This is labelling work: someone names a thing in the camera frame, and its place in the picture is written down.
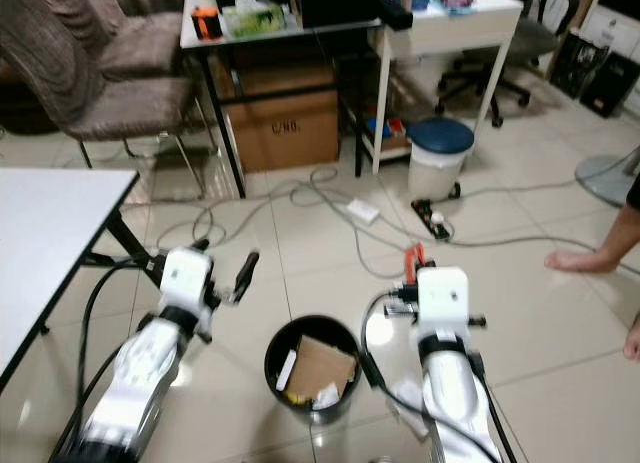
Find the white bucket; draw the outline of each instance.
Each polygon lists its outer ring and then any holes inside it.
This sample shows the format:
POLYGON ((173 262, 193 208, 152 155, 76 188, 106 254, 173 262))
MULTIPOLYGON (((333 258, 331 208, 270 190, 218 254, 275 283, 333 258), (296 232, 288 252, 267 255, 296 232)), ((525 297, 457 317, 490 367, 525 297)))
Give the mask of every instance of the white bucket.
POLYGON ((411 199, 446 199, 458 179, 467 153, 468 150, 454 154, 433 153, 413 143, 409 163, 411 199))

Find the white desk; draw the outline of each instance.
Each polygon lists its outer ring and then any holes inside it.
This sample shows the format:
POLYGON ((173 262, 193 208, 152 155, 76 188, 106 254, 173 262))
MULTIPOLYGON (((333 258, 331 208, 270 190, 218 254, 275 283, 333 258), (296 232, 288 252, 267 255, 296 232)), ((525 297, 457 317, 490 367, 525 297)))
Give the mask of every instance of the white desk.
POLYGON ((0 392, 137 179, 0 169, 0 392))
POLYGON ((376 114, 376 131, 373 145, 365 138, 364 146, 373 159, 373 173, 378 172, 380 160, 397 158, 409 154, 410 148, 382 150, 389 65, 397 58, 410 58, 426 54, 445 53, 471 48, 499 46, 489 84, 485 90, 474 132, 483 122, 491 96, 502 71, 511 38, 522 12, 518 0, 474 0, 473 13, 450 16, 442 9, 429 4, 427 9, 413 14, 413 27, 405 31, 393 31, 385 27, 378 31, 372 41, 380 56, 380 89, 376 114))

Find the blue lidded bin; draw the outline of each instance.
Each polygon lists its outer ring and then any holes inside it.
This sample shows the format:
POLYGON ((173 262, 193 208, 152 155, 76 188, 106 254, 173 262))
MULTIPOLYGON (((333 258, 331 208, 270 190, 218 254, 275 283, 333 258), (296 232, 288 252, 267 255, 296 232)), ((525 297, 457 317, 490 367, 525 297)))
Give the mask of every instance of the blue lidded bin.
POLYGON ((409 193, 412 199, 446 199, 473 146, 473 132, 450 118, 432 118, 407 128, 411 141, 409 193))

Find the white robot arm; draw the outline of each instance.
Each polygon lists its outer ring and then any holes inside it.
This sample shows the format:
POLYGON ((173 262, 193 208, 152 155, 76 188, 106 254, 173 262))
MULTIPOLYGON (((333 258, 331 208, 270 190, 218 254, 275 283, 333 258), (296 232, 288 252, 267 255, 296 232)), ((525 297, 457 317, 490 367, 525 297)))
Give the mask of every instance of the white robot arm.
POLYGON ((178 375, 189 341, 211 342, 213 312, 244 295, 258 253, 251 253, 233 291, 214 291, 213 260, 194 248, 177 248, 164 263, 160 314, 121 347, 109 388, 87 420, 79 441, 56 463, 136 463, 160 417, 162 400, 178 375))
MULTIPOLYGON (((362 327, 362 363, 372 386, 379 386, 404 409, 422 415, 434 444, 431 460, 438 463, 495 463, 500 453, 489 434, 488 417, 497 414, 484 382, 479 354, 471 348, 470 326, 485 326, 483 317, 469 316, 468 279, 460 268, 427 266, 416 273, 416 284, 380 295, 369 307, 362 327), (366 323, 383 297, 387 317, 410 316, 415 322, 422 366, 422 408, 393 395, 366 343, 366 323)), ((511 459, 513 453, 503 441, 511 459)))

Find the black trash bin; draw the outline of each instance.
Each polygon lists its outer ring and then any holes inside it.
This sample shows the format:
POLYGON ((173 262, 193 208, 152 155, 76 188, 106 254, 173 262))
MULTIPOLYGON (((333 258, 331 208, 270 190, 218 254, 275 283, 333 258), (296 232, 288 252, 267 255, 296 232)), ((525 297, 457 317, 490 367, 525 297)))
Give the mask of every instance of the black trash bin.
POLYGON ((269 389, 276 399, 300 416, 304 421, 314 425, 326 425, 336 421, 348 409, 349 399, 353 395, 360 380, 360 362, 358 359, 358 343, 349 329, 333 318, 322 315, 310 315, 297 318, 278 331, 269 343, 264 356, 264 375, 269 389), (353 381, 347 383, 342 398, 334 405, 321 410, 314 410, 311 403, 295 405, 280 391, 276 390, 276 382, 289 350, 298 348, 302 335, 322 341, 339 350, 352 355, 356 359, 356 369, 353 381))

